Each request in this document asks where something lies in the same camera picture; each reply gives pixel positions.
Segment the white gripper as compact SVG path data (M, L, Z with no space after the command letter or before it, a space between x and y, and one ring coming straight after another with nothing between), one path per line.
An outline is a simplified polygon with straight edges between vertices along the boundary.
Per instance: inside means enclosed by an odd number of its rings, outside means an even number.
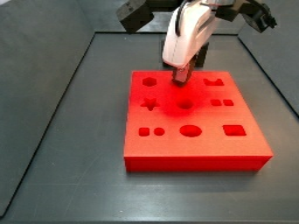
M192 56L216 26L215 13L202 0L194 0L174 11L163 46L163 61L172 67L182 67L172 70L172 82L176 85L188 82L196 62Z

